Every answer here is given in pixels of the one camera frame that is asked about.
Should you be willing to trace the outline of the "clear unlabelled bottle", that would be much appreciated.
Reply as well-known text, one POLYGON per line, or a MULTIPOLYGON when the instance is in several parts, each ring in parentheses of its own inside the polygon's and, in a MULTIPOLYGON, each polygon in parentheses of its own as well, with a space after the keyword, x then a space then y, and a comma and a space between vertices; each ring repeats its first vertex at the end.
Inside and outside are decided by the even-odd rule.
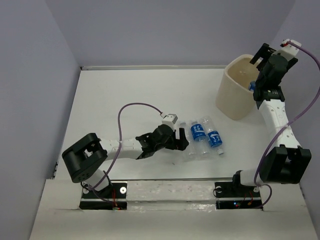
POLYGON ((194 144, 190 125, 186 121, 180 121, 179 127, 184 129, 185 137, 188 141, 188 146, 183 151, 184 161, 185 162, 194 161, 198 158, 198 151, 197 151, 196 146, 194 144))

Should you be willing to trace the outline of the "blue label bottle row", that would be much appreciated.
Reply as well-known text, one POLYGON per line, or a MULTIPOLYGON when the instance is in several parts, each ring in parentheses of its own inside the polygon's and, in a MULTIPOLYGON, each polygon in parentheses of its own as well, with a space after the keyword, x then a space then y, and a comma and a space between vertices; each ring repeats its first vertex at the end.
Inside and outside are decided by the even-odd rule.
POLYGON ((190 122, 190 131, 196 153, 200 158, 206 159, 210 154, 210 149, 208 147, 207 136, 202 124, 197 120, 192 120, 190 122))
POLYGON ((209 146, 214 149, 219 156, 223 155, 223 141, 210 116, 204 116, 202 118, 202 126, 208 137, 209 146))
POLYGON ((251 92, 254 92, 256 88, 256 82, 255 81, 251 81, 248 85, 248 90, 251 92))

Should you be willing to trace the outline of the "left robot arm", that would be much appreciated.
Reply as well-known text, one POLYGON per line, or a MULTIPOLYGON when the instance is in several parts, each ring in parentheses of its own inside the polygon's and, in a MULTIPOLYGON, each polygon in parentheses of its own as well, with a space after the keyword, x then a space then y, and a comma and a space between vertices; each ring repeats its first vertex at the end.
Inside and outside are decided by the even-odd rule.
POLYGON ((86 189, 97 198, 105 198, 113 185, 109 171, 100 166, 111 160, 112 168, 117 159, 146 159, 162 149, 184 151, 189 146, 185 130, 176 130, 166 124, 153 132, 125 140, 103 140, 96 133, 88 133, 62 153, 62 159, 73 183, 85 183, 86 189))

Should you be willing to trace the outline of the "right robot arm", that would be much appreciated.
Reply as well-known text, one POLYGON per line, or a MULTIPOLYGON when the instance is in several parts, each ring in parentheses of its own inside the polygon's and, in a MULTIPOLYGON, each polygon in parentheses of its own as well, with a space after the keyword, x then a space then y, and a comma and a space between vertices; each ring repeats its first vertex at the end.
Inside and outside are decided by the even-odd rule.
POLYGON ((312 157, 293 133, 280 86, 282 78, 298 62, 296 55, 302 45, 286 39, 280 46, 275 50, 264 43, 250 60, 251 64, 261 61, 256 67, 259 74, 254 82, 253 99, 263 116, 270 144, 256 169, 239 170, 233 175, 230 190, 235 196, 265 184, 298 184, 312 157))

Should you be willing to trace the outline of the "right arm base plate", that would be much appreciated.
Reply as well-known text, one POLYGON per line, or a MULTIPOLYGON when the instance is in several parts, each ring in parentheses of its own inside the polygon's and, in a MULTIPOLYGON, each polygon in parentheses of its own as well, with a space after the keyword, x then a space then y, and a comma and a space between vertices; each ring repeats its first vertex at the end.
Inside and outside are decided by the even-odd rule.
POLYGON ((261 194, 254 189, 253 186, 234 186, 231 181, 215 182, 212 191, 215 207, 217 210, 261 209, 261 194))

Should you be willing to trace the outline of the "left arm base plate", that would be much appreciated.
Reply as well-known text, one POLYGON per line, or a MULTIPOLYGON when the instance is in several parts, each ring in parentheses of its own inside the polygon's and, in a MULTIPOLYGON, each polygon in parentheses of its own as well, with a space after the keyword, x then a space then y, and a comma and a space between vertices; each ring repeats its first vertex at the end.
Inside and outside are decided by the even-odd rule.
POLYGON ((126 181, 112 181, 110 185, 101 191, 89 190, 87 184, 82 184, 82 194, 79 202, 81 210, 110 210, 121 211, 127 209, 126 181))

